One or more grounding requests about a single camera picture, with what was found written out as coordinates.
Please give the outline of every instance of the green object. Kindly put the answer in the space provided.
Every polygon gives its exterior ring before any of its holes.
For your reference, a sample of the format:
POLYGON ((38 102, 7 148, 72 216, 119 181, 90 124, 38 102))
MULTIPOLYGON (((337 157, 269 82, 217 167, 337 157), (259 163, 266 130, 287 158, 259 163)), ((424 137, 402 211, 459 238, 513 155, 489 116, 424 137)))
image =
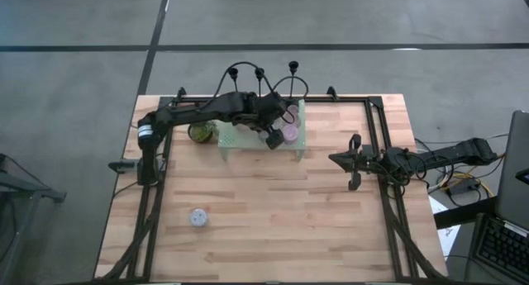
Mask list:
POLYGON ((217 125, 214 121, 190 124, 188 127, 188 135, 196 143, 207 143, 214 135, 218 135, 217 125))
MULTIPOLYGON (((300 100, 299 120, 301 126, 299 129, 298 139, 291 145, 282 144, 275 150, 292 150, 296 152, 296 160, 299 161, 305 153, 307 144, 305 142, 305 101, 300 100)), ((259 135, 249 128, 241 129, 233 126, 231 123, 217 122, 219 136, 218 148, 221 151, 222 158, 227 160, 228 151, 231 149, 248 149, 248 150, 270 150, 265 142, 261 141, 259 135)))

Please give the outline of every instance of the laptop screen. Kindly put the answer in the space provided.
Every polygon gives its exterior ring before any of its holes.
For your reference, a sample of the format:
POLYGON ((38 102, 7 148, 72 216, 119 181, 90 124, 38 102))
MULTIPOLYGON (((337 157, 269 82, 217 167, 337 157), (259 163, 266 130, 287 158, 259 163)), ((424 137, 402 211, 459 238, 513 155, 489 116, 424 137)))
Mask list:
POLYGON ((529 230, 529 113, 512 114, 496 212, 529 230))

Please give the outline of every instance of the wooden tabletop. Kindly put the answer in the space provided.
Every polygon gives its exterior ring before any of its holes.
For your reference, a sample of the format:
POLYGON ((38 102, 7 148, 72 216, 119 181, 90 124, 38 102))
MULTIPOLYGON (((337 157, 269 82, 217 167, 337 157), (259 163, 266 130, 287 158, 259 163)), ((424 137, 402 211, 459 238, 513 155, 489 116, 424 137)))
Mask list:
MULTIPOLYGON (((403 95, 380 96, 393 146, 415 150, 403 95)), ((159 99, 139 96, 132 123, 155 110, 159 99)), ((232 152, 225 162, 215 142, 198 145, 187 126, 174 129, 151 281, 393 280, 376 177, 363 174, 360 189, 348 192, 350 175, 327 158, 345 151, 353 133, 369 143, 363 104, 309 102, 306 116, 307 152, 299 163, 294 152, 251 150, 232 152), (191 226, 195 208, 207 210, 207 227, 191 226)), ((141 156, 136 133, 131 128, 125 158, 141 156)), ((135 180, 135 174, 123 174, 116 190, 135 180)), ((96 277, 130 244, 140 197, 135 186, 114 199, 96 277)), ((404 201, 414 241, 446 274, 424 184, 412 181, 404 201)), ((402 245, 399 251, 407 271, 402 245)))

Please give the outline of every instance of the gray floor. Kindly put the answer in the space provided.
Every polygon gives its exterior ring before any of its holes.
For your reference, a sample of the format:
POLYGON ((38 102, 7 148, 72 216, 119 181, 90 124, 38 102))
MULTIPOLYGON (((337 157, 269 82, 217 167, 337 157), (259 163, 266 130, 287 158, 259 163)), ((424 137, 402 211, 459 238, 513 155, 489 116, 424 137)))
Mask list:
MULTIPOLYGON (((0 45, 148 45, 161 0, 0 0, 0 45)), ((529 42, 523 0, 170 0, 160 44, 529 42)), ((0 53, 0 151, 68 192, 45 203, 17 284, 89 280, 146 53, 0 53)), ((287 63, 321 93, 404 93, 415 136, 508 131, 527 109, 529 50, 158 53, 148 94, 211 93, 247 59, 275 81, 287 63)), ((240 86, 255 89, 252 71, 240 86)), ((232 85, 226 82, 225 90, 232 85)), ((503 152, 505 139, 492 140, 503 152)), ((490 169, 479 169, 485 173, 490 169)), ((494 191, 499 171, 484 181, 494 191)), ((437 196, 448 207, 450 202, 437 196)), ((461 203, 471 202, 470 194, 461 203)), ((454 254, 465 254, 465 227, 454 254)), ((462 276, 460 260, 450 273, 462 276)))

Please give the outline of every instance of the laptop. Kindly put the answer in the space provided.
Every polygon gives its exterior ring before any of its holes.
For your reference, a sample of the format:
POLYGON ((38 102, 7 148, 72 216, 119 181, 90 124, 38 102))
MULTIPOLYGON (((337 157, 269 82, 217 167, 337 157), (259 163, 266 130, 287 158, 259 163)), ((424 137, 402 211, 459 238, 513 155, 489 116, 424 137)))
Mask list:
POLYGON ((466 275, 469 280, 529 284, 529 113, 512 114, 496 214, 479 214, 466 275))

